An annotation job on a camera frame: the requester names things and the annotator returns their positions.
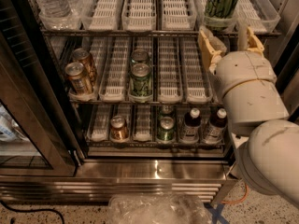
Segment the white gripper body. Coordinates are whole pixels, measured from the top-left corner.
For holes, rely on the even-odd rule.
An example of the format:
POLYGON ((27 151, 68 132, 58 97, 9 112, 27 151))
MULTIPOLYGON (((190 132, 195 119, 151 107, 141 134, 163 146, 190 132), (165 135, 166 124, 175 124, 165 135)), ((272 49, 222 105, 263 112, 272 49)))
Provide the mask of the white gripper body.
POLYGON ((212 84, 232 133, 249 136, 262 123, 289 116, 271 63, 251 51, 234 51, 211 66, 212 84))

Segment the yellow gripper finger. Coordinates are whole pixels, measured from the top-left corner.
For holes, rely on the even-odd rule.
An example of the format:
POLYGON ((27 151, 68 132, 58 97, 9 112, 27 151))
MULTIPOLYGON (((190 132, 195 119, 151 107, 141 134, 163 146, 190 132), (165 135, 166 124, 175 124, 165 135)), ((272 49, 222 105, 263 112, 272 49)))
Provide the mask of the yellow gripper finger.
POLYGON ((199 28, 198 43, 201 50, 202 64, 204 69, 208 72, 214 69, 217 62, 227 52, 224 43, 213 35, 205 26, 199 28))
POLYGON ((264 46, 250 26, 239 29, 237 45, 239 51, 250 51, 263 56, 264 46))

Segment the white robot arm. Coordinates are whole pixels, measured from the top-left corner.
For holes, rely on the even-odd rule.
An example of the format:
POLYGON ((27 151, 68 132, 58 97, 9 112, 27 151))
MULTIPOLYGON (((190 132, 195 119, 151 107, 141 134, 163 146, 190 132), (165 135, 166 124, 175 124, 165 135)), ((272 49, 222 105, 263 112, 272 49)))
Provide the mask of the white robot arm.
POLYGON ((262 42, 247 26, 239 31, 238 50, 228 52, 202 26, 198 43, 215 95, 227 112, 242 179, 252 189, 278 195, 298 207, 299 125, 289 121, 262 42))

